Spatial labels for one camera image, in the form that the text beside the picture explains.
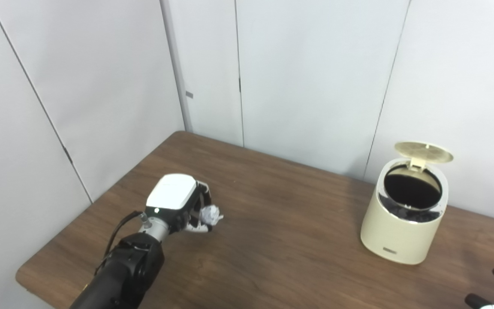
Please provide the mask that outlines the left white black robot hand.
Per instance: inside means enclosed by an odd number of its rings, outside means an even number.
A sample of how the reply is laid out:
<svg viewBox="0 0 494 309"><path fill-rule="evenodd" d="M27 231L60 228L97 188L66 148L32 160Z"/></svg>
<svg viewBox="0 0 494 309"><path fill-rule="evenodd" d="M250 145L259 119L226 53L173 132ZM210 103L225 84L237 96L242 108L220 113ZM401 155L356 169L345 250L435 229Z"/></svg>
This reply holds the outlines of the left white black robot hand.
<svg viewBox="0 0 494 309"><path fill-rule="evenodd" d="M193 213L201 214L212 204L211 192L204 182L180 173L164 175L149 194L144 213L151 227L143 230L159 241L180 231L208 233L211 224L202 223Z"/></svg>

